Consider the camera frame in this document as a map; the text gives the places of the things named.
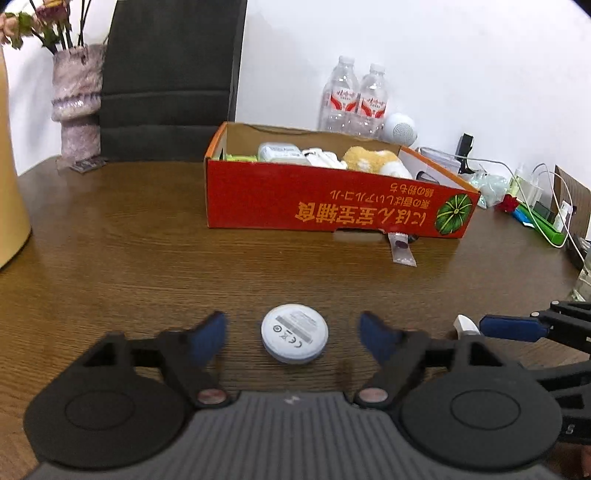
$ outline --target metal screw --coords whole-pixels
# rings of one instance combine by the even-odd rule
[[[228,395],[219,388],[206,388],[197,394],[197,400],[203,405],[219,405],[226,401]]]
[[[359,392],[359,398],[365,403],[380,403],[388,399],[388,392],[381,388],[364,388]]]

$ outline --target yellow and white plush toy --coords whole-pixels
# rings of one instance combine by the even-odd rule
[[[343,160],[349,170],[378,173],[390,177],[411,180],[413,177],[396,153],[390,150],[371,151],[363,147],[351,147],[345,153]]]

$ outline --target box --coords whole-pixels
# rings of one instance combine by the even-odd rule
[[[225,161],[256,155],[263,142],[319,147],[341,158],[354,145],[397,153],[414,179],[350,170]],[[224,123],[204,162],[211,228],[329,231],[368,229],[460,238],[480,194],[409,148],[349,135]]]

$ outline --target wooden table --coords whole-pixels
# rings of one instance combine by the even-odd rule
[[[219,309],[230,318],[230,391],[350,391],[376,370],[356,337],[361,311],[441,337],[458,313],[547,308],[577,276],[564,252],[499,212],[478,209],[459,241],[419,239],[411,268],[392,263],[386,242],[210,230],[200,164],[111,164],[81,176],[46,161],[20,183],[33,236],[0,271],[0,479],[36,464],[21,427],[28,402],[106,331],[152,336]],[[290,302],[330,328],[324,355],[303,367],[278,364],[259,339],[264,314]],[[585,358],[547,341],[495,343],[530,366]]]

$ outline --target white spherical speaker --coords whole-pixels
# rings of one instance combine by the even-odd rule
[[[382,139],[386,142],[410,147],[417,139],[417,128],[413,119],[403,113],[389,115],[384,122]]]

